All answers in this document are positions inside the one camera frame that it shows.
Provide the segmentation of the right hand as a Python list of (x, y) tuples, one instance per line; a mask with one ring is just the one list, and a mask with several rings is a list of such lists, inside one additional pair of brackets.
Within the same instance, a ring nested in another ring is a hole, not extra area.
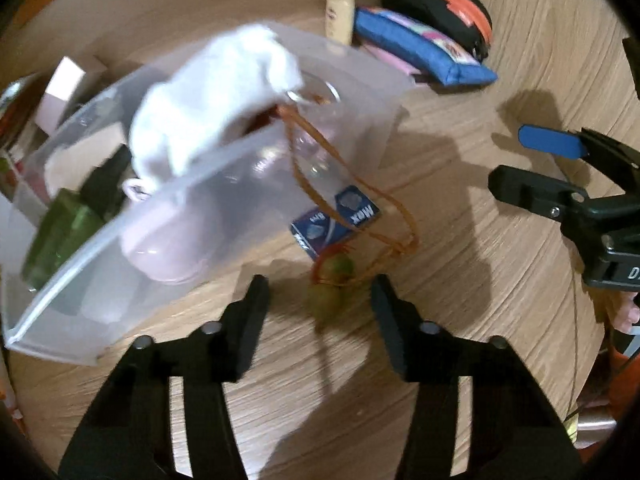
[(632, 329), (639, 323), (639, 306), (636, 304), (635, 292), (621, 292), (620, 298), (614, 301), (612, 307), (612, 326), (624, 334), (631, 334)]

